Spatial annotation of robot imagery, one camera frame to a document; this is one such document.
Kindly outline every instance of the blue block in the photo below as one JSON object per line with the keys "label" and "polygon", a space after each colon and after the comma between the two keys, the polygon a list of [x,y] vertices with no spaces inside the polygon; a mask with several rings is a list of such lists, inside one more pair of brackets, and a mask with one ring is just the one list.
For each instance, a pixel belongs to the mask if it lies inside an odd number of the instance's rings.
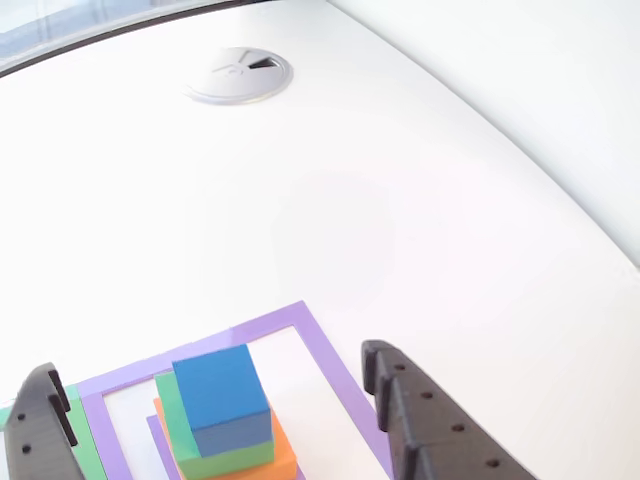
{"label": "blue block", "polygon": [[202,457],[271,442],[273,441],[271,412],[201,428],[193,432],[193,437]]}
{"label": "blue block", "polygon": [[246,345],[174,362],[173,369],[203,457],[273,440],[269,404]]}

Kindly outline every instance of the white wall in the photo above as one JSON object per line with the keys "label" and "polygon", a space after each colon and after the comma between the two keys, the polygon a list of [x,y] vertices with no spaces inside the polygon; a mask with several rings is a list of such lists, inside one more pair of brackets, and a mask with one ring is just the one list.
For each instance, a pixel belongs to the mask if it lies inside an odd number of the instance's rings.
{"label": "white wall", "polygon": [[333,2],[474,106],[640,265],[640,2]]}

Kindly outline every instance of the foam block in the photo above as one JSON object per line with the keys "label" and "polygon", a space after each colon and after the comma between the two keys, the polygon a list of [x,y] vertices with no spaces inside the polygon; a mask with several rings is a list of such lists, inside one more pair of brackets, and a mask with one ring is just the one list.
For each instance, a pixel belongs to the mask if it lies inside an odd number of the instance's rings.
{"label": "foam block", "polygon": [[173,369],[203,457],[273,440],[269,404],[246,345],[174,362]]}
{"label": "foam block", "polygon": [[73,447],[78,465],[87,480],[107,480],[78,389],[75,386],[67,387],[67,396],[71,404],[67,418],[78,439],[78,445]]}
{"label": "foam block", "polygon": [[[158,414],[158,420],[160,420],[160,424],[162,425],[164,436],[171,447],[171,440],[162,408],[162,400],[159,398],[155,399],[154,405]],[[285,435],[284,430],[273,411],[271,411],[271,420],[275,442],[275,459],[272,463],[212,477],[207,480],[294,480],[297,475],[296,455],[293,452],[289,439]],[[182,472],[180,472],[180,475],[181,478],[185,480]]]}
{"label": "foam block", "polygon": [[4,425],[7,423],[10,414],[11,407],[3,408],[2,410],[0,410],[0,432],[3,430]]}
{"label": "foam block", "polygon": [[176,463],[187,480],[214,477],[273,461],[273,440],[203,457],[191,432],[175,374],[157,375],[155,379]]}

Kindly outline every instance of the purple square outline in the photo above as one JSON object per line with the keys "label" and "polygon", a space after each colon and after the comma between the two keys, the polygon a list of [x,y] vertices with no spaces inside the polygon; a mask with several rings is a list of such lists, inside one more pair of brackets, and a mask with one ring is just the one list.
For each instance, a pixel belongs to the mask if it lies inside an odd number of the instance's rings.
{"label": "purple square outline", "polygon": [[389,478],[393,478],[389,441],[378,430],[373,407],[304,302],[79,383],[78,392],[107,478],[134,480],[111,423],[104,395],[151,380],[154,375],[171,370],[173,361],[250,343],[287,327],[295,327],[380,465]]}

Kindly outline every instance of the white surface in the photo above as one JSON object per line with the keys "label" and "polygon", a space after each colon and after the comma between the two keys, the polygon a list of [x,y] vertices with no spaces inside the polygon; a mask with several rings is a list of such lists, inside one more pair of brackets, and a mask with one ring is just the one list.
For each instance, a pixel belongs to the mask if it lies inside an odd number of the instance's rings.
{"label": "white surface", "polygon": [[640,3],[334,0],[474,105],[640,266]]}
{"label": "white surface", "polygon": [[[179,93],[232,45],[282,55],[291,86],[229,108]],[[363,339],[396,343],[539,478],[640,470],[637,272],[334,7],[121,36],[3,78],[0,105],[1,397],[39,362],[71,383],[304,299],[356,378]]]}
{"label": "white surface", "polygon": [[[269,402],[308,480],[388,478],[295,330],[258,340],[250,350]],[[153,381],[107,396],[136,480],[167,478],[146,422],[146,417],[155,415],[157,396]]]}

